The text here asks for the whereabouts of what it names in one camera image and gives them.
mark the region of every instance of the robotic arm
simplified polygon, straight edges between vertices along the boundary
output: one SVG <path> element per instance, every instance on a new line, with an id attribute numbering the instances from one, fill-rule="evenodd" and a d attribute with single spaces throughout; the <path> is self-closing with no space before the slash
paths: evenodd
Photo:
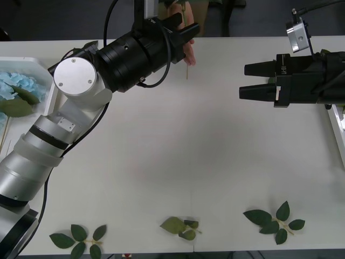
<path id="1" fill-rule="evenodd" d="M 286 30 L 292 50 L 295 53 L 310 48 L 311 56 L 279 54 L 274 61 L 246 65 L 246 76 L 272 77 L 274 83 L 241 87 L 240 99 L 271 101 L 274 107 L 319 103 L 330 108 L 330 104 L 345 104 L 345 52 L 314 53 L 308 24 L 300 17 L 339 2 L 345 1 L 326 1 L 311 8 L 293 9 L 293 22 L 287 24 Z"/>
<path id="2" fill-rule="evenodd" d="M 155 18 L 157 5 L 158 0 L 135 0 L 131 32 L 101 50 L 86 45 L 49 68 L 67 101 L 56 112 L 40 116 L 0 163 L 1 259 L 16 258 L 35 233 L 37 212 L 28 202 L 71 147 L 97 124 L 112 94 L 135 85 L 156 86 L 146 85 L 145 78 L 185 57 L 183 45 L 199 33 L 198 24 L 177 31 L 182 16 L 160 21 Z"/>

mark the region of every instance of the green leaf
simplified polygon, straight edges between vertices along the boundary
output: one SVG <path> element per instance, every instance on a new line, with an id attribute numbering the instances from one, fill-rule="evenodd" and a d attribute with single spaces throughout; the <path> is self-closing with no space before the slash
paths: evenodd
<path id="1" fill-rule="evenodd" d="M 90 255 L 92 259 L 101 259 L 102 252 L 98 245 L 94 244 L 90 247 Z"/>
<path id="2" fill-rule="evenodd" d="M 249 210 L 243 214 L 247 217 L 247 219 L 259 226 L 264 226 L 272 221 L 272 216 L 270 213 L 261 209 Z"/>
<path id="3" fill-rule="evenodd" d="M 79 259 L 85 252 L 85 248 L 86 245 L 84 242 L 77 244 L 71 252 L 71 259 Z"/>
<path id="4" fill-rule="evenodd" d="M 30 104 L 21 99 L 0 101 L 0 111 L 8 117 L 24 117 L 33 113 Z"/>
<path id="5" fill-rule="evenodd" d="M 301 230 L 304 227 L 305 223 L 305 220 L 294 220 L 290 222 L 289 228 L 291 228 L 292 230 Z"/>
<path id="6" fill-rule="evenodd" d="M 52 234 L 49 237 L 53 243 L 61 249 L 70 248 L 75 244 L 75 241 L 65 234 Z"/>
<path id="7" fill-rule="evenodd" d="M 277 221 L 271 221 L 270 223 L 264 225 L 263 228 L 261 228 L 260 233 L 261 234 L 275 234 L 279 230 L 279 223 Z"/>
<path id="8" fill-rule="evenodd" d="M 268 79 L 268 83 L 269 83 L 269 84 L 275 84 L 275 78 L 274 78 L 274 77 L 270 77 L 270 78 Z"/>
<path id="9" fill-rule="evenodd" d="M 29 91 L 17 86 L 11 86 L 11 87 L 16 93 L 18 93 L 19 97 L 21 97 L 24 101 L 27 101 L 28 104 L 30 105 L 39 104 L 38 98 L 34 96 L 32 93 L 30 93 Z"/>
<path id="10" fill-rule="evenodd" d="M 186 231 L 185 233 L 182 233 L 182 232 L 178 233 L 178 236 L 188 241 L 192 241 L 195 239 L 196 234 L 195 234 L 195 231 L 191 229 L 191 230 Z"/>
<path id="11" fill-rule="evenodd" d="M 87 238 L 85 229 L 80 225 L 71 225 L 72 236 L 75 240 L 82 242 Z"/>
<path id="12" fill-rule="evenodd" d="M 280 208 L 277 210 L 275 216 L 278 220 L 286 221 L 290 216 L 290 206 L 289 203 L 286 201 L 284 202 Z"/>
<path id="13" fill-rule="evenodd" d="M 163 224 L 160 225 L 161 228 L 165 229 L 166 231 L 172 234 L 178 234 L 180 232 L 184 232 L 186 230 L 186 225 L 177 217 L 170 217 L 164 221 Z"/>
<path id="14" fill-rule="evenodd" d="M 197 229 L 199 227 L 199 222 L 193 220 L 185 220 L 184 224 L 191 227 L 192 229 Z"/>
<path id="15" fill-rule="evenodd" d="M 95 241 L 100 240 L 105 235 L 106 231 L 107 231 L 107 225 L 103 225 L 97 228 L 95 232 L 93 233 L 93 236 L 92 236 L 93 240 Z"/>
<path id="16" fill-rule="evenodd" d="M 284 228 L 279 229 L 277 234 L 275 235 L 275 243 L 276 244 L 284 244 L 287 240 L 287 232 Z"/>

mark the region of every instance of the white robotic arm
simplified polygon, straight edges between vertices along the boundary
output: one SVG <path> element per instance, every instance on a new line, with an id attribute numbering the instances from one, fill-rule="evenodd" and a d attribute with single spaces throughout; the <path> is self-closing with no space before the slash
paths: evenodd
<path id="1" fill-rule="evenodd" d="M 117 0 L 114 0 L 110 13 Z M 98 50 L 86 45 L 49 68 L 55 85 L 67 97 L 56 112 L 40 116 L 0 162 L 0 259 L 13 259 L 35 234 L 44 212 L 47 180 L 64 155 L 81 141 L 103 117 L 112 94 L 133 86 L 152 88 L 166 77 L 170 63 L 185 55 L 183 45 L 199 33 L 198 24 L 177 31 L 180 14 L 155 18 L 158 0 L 135 0 L 131 32 Z M 167 66 L 163 78 L 146 85 L 145 78 Z M 31 201 L 45 184 L 40 219 Z"/>

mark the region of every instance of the blue tissue paper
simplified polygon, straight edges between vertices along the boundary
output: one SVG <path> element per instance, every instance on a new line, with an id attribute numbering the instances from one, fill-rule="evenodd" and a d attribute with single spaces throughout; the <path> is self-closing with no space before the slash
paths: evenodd
<path id="1" fill-rule="evenodd" d="M 7 116 L 5 113 L 0 112 L 0 130 L 5 126 L 7 120 Z"/>
<path id="2" fill-rule="evenodd" d="M 18 86 L 15 82 L 11 80 L 11 77 L 8 73 L 0 72 L 0 81 L 13 86 Z"/>
<path id="3" fill-rule="evenodd" d="M 31 92 L 40 102 L 44 101 L 46 88 L 37 84 L 32 77 L 18 73 L 0 72 L 0 101 L 3 99 L 12 100 L 17 95 L 11 86 L 17 86 Z"/>
<path id="4" fill-rule="evenodd" d="M 12 100 L 18 93 L 14 93 L 13 88 L 6 83 L 0 81 L 0 101 L 1 100 Z"/>

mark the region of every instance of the white plastic container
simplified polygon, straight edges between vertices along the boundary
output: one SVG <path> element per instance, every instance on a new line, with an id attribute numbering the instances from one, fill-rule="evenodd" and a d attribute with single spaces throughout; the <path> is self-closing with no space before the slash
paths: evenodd
<path id="1" fill-rule="evenodd" d="M 328 110 L 328 115 L 330 122 L 332 123 L 340 156 L 345 167 L 345 119 L 343 115 L 343 107 L 332 105 L 332 108 Z"/>
<path id="2" fill-rule="evenodd" d="M 53 112 L 58 89 L 55 87 L 53 77 L 48 70 L 40 65 L 35 58 L 0 57 L 0 72 L 20 73 L 34 77 L 37 83 L 47 88 L 46 97 L 40 104 L 34 106 L 34 114 L 22 118 L 10 118 L 5 141 L 0 152 L 0 161 L 9 154 L 20 135 L 26 133 L 40 115 Z M 0 141 L 4 128 L 0 130 Z"/>

